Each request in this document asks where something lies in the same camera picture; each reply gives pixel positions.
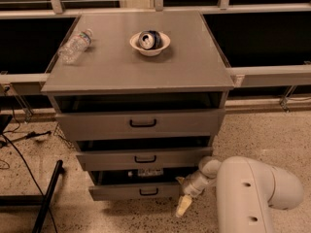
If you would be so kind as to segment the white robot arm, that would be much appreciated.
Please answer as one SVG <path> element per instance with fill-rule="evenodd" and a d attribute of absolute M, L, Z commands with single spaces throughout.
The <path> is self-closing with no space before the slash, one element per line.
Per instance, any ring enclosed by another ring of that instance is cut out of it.
<path fill-rule="evenodd" d="M 216 189 L 219 233 L 275 233 L 270 211 L 291 210 L 303 201 L 303 185 L 293 173 L 243 156 L 219 161 L 203 157 L 198 170 L 177 179 L 176 216 L 206 188 Z"/>

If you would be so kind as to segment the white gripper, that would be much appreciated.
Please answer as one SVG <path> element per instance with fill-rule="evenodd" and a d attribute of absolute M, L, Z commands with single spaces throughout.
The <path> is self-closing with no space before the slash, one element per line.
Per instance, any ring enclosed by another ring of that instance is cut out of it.
<path fill-rule="evenodd" d="M 208 178 L 199 170 L 184 177 L 176 177 L 176 181 L 182 185 L 184 196 L 181 196 L 176 209 L 176 217 L 182 217 L 190 207 L 192 198 L 200 195 L 203 190 L 216 185 L 216 179 Z"/>

